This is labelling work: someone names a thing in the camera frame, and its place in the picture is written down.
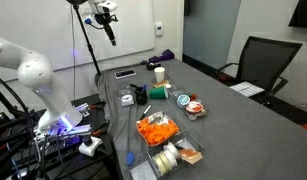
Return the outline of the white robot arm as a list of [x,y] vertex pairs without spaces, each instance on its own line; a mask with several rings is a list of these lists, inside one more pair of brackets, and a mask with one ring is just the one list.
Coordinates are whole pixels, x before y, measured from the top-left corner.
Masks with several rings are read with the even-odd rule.
[[72,129],[81,122],[82,114],[71,103],[46,56],[0,37],[0,67],[16,70],[20,83],[45,104],[40,130],[60,125]]

